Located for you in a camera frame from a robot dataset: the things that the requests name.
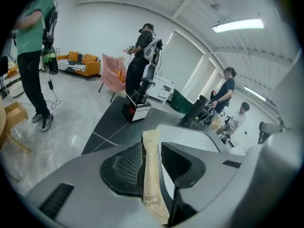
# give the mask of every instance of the white shirt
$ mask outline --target white shirt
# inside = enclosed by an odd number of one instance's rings
[[[232,120],[229,122],[230,128],[235,131],[240,125],[242,125],[246,120],[246,114],[240,114],[237,110],[236,114],[233,116]]]

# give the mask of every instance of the pink chair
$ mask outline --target pink chair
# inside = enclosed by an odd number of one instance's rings
[[[100,80],[103,82],[98,92],[100,92],[102,86],[105,84],[113,91],[110,103],[113,100],[115,93],[125,90],[125,82],[121,82],[117,72],[121,71],[122,76],[126,79],[127,70],[124,66],[124,61],[121,58],[110,57],[103,54],[103,73]]]

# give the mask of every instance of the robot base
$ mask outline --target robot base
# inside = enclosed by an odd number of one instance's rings
[[[123,105],[123,115],[129,122],[145,118],[151,108],[151,104],[148,101],[144,104],[136,104],[128,95]]]

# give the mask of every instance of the striped blanket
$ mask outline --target striped blanket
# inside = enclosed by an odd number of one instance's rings
[[[83,73],[86,71],[86,65],[80,62],[71,61],[68,59],[61,59],[57,61],[58,68],[60,70],[68,71],[68,72],[75,72],[75,71],[82,71]]]

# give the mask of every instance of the man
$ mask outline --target man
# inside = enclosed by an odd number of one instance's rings
[[[237,73],[232,67],[227,67],[224,70],[224,78],[226,79],[226,82],[222,85],[218,93],[212,99],[213,108],[217,117],[220,115],[232,97],[235,87],[234,77],[236,75]]]
[[[51,126],[53,115],[50,114],[40,87],[39,62],[44,32],[44,18],[54,6],[54,0],[34,0],[25,9],[24,16],[17,20],[16,46],[18,68],[24,92],[36,109],[32,122],[43,119],[42,131]]]
[[[231,121],[220,129],[216,131],[216,134],[219,135],[222,132],[225,132],[225,135],[231,136],[237,128],[242,125],[246,120],[246,112],[249,111],[250,107],[247,102],[243,102],[240,109],[236,112],[236,114],[231,118]]]
[[[149,64],[149,61],[143,57],[143,49],[153,40],[154,27],[152,24],[145,24],[140,31],[141,35],[137,39],[135,48],[127,51],[130,55],[135,53],[135,57],[128,67],[125,82],[125,90],[129,96],[132,96],[139,88],[144,68]]]

